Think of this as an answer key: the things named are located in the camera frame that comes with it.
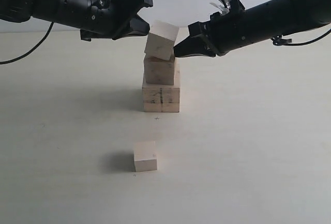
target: white table surface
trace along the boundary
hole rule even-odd
[[[42,36],[1,34],[0,59]],[[52,33],[0,66],[0,223],[330,223],[330,41],[180,59],[181,113],[157,114],[145,38]],[[146,140],[159,170],[135,173]]]

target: wooden block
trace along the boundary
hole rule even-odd
[[[155,141],[138,142],[135,144],[134,166],[137,172],[157,170]]]
[[[176,67],[174,85],[148,84],[144,76],[143,98],[145,112],[178,113],[180,103],[180,71]]]
[[[162,60],[170,60],[178,31],[178,26],[156,21],[149,31],[145,53]]]
[[[146,83],[174,85],[176,64],[177,59],[174,54],[169,61],[146,55],[144,59]]]

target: stack of wooden blocks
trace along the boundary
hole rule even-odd
[[[173,48],[179,27],[156,21],[147,38],[143,97],[145,112],[178,113],[179,64]]]

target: wooden cube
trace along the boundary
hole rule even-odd
[[[180,72],[176,67],[174,85],[148,84],[144,76],[143,98],[145,112],[178,113],[180,103]]]
[[[138,142],[134,146],[134,166],[137,172],[157,170],[154,141]]]
[[[144,60],[146,83],[174,85],[176,62],[174,54],[169,61],[146,55]]]
[[[145,53],[162,60],[170,60],[178,32],[178,26],[156,21],[149,31]]]

